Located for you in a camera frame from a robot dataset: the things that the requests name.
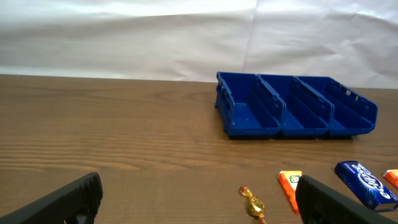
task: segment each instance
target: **wooden table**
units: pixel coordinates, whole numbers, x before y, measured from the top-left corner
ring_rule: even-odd
[[[379,106],[376,129],[345,140],[229,140],[215,83],[0,76],[0,216],[92,171],[101,223],[301,223],[277,181],[302,170],[359,201],[333,172],[359,160],[382,178],[398,169],[398,90],[356,89]],[[398,221],[398,212],[383,215]]]

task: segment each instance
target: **orange box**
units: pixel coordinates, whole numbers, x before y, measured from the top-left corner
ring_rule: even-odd
[[[294,213],[299,214],[299,207],[296,202],[296,188],[299,178],[303,175],[301,171],[281,171],[278,175],[278,180],[282,186],[287,200],[293,208]]]
[[[398,169],[387,170],[383,177],[390,182],[396,189],[398,189]]]

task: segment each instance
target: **white logo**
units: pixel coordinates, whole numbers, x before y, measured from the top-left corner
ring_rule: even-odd
[[[351,166],[358,171],[358,179],[367,189],[377,190],[386,199],[391,198],[389,194],[384,192],[384,187],[380,180],[375,178],[364,166],[361,164]]]

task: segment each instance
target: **candy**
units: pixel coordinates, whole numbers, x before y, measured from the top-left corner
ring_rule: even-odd
[[[253,196],[251,191],[245,186],[242,186],[239,189],[239,193],[241,193],[242,196],[248,198],[247,208],[248,208],[249,213],[251,215],[255,216],[255,217],[259,217],[260,222],[262,224],[267,224],[266,220],[264,218],[264,204],[263,204],[263,202],[259,198],[257,198],[256,196]]]
[[[398,207],[398,198],[358,161],[339,162],[335,172],[366,207],[377,212]]]
[[[294,213],[299,214],[299,207],[296,202],[296,188],[299,178],[303,175],[301,171],[281,171],[278,175],[278,180],[284,189],[287,200],[293,208]]]
[[[387,170],[383,177],[390,182],[396,189],[398,189],[398,169]]]

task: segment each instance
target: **blue candy package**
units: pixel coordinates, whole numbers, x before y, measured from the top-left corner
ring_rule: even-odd
[[[335,172],[366,207],[376,212],[398,207],[398,198],[358,161],[339,162]]]

